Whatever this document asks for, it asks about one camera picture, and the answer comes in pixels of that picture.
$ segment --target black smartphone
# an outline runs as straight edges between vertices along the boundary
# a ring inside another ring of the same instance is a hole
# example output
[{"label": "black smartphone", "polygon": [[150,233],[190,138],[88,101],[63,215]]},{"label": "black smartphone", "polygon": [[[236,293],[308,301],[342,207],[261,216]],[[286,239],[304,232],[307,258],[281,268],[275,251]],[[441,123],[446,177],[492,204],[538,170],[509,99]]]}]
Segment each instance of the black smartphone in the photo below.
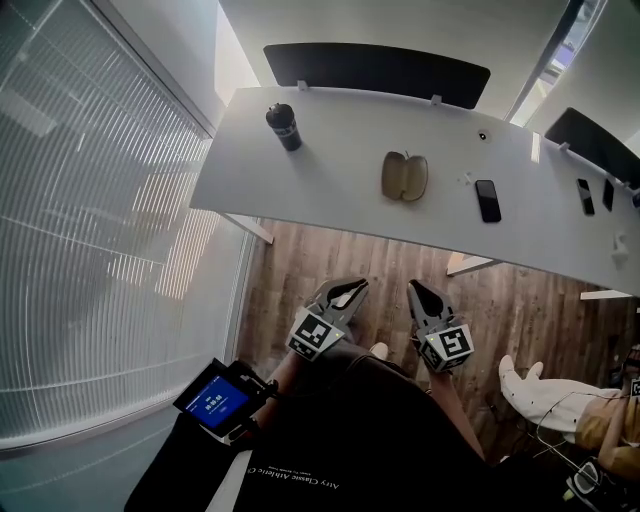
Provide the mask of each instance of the black smartphone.
[{"label": "black smartphone", "polygon": [[604,179],[604,194],[602,194],[602,203],[607,210],[611,211],[613,209],[613,185],[607,178]]},{"label": "black smartphone", "polygon": [[476,194],[478,194],[478,203],[480,204],[482,220],[485,222],[500,222],[502,220],[502,215],[500,214],[498,194],[496,194],[496,187],[494,186],[493,181],[476,181]]},{"label": "black smartphone", "polygon": [[580,201],[582,201],[582,210],[585,215],[589,217],[593,215],[595,210],[593,209],[593,201],[591,200],[591,191],[589,190],[589,184],[587,180],[578,180],[578,192],[580,192]]}]

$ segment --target digital display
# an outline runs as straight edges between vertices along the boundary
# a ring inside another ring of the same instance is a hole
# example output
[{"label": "digital display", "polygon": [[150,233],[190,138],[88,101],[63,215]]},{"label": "digital display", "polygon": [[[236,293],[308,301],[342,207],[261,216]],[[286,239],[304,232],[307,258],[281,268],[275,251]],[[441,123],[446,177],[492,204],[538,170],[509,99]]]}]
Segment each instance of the digital display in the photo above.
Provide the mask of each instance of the digital display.
[{"label": "digital display", "polygon": [[187,411],[208,427],[216,428],[248,401],[247,395],[217,375],[189,403]]}]

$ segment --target shoe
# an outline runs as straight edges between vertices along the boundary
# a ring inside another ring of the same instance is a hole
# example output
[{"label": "shoe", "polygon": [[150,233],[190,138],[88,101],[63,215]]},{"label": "shoe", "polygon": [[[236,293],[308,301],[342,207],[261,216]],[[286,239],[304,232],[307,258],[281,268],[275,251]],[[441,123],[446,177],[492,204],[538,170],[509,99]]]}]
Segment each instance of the shoe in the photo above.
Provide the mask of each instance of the shoe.
[{"label": "shoe", "polygon": [[369,352],[371,352],[378,359],[386,361],[387,357],[389,357],[389,346],[386,343],[376,343],[373,347],[371,347]]}]

